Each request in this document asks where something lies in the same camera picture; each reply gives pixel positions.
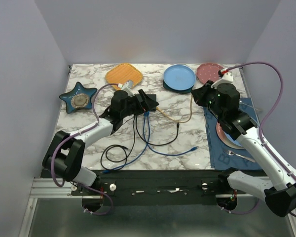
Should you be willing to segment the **black network switch box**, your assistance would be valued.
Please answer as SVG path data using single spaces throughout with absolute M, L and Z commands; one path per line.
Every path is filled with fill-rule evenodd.
M 140 94 L 136 94 L 136 98 L 138 99 L 140 105 L 143 107 L 145 111 L 156 111 L 156 106 L 152 107 L 157 102 L 157 96 L 156 94 L 147 94 L 147 96 L 142 99 Z

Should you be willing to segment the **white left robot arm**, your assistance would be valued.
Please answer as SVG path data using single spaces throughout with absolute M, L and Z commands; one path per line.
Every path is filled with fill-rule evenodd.
M 149 97 L 143 90 L 129 95 L 126 91 L 116 91 L 111 104 L 96 118 L 96 121 L 72 133 L 57 132 L 43 159 L 43 168 L 51 172 L 58 187 L 64 182 L 82 184 L 83 190 L 94 195 L 99 191 L 97 174 L 82 166 L 84 150 L 98 140 L 114 134 L 123 124 L 123 119 L 130 115 L 141 115 L 156 109 L 156 99 Z

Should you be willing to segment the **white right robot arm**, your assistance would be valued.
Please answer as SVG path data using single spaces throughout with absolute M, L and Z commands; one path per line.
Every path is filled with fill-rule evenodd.
M 296 208 L 296 169 L 265 139 L 256 120 L 239 108 L 240 93 L 230 83 L 213 87 L 208 81 L 191 94 L 198 106 L 206 108 L 221 128 L 236 140 L 260 165 L 268 180 L 230 172 L 217 181 L 220 192 L 241 190 L 264 200 L 277 216 L 285 217 Z

